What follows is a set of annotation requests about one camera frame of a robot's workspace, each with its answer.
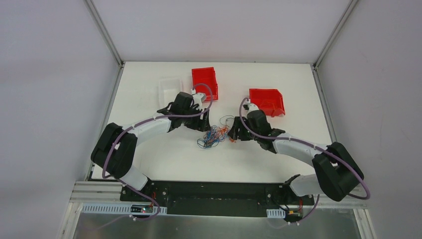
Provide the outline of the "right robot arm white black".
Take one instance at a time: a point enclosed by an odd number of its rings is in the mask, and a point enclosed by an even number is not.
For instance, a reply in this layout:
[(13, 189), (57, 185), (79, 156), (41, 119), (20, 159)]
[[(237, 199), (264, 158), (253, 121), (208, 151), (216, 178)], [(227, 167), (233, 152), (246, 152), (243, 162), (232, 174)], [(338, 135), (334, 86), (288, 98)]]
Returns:
[(314, 174), (297, 174), (284, 182), (282, 196), (289, 204), (308, 194), (325, 194), (340, 202), (352, 196), (352, 190), (364, 180), (363, 172), (343, 144), (316, 144), (296, 138), (282, 129), (272, 128), (261, 110), (235, 117), (228, 135), (233, 140), (253, 140), (266, 151), (287, 155), (314, 169)]

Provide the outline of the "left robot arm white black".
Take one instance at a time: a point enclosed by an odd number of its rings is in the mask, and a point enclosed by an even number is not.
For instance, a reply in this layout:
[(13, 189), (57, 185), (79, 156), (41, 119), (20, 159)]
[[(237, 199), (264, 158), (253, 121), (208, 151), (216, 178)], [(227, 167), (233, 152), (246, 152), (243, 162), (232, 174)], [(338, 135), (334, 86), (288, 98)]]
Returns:
[(132, 125), (109, 123), (103, 130), (92, 153), (91, 161), (111, 177), (133, 188), (139, 201), (147, 201), (152, 188), (148, 177), (133, 165), (136, 148), (155, 136), (171, 132), (184, 125), (197, 131), (210, 128), (208, 109), (202, 109), (204, 93), (179, 92), (173, 102), (157, 111), (149, 119)]

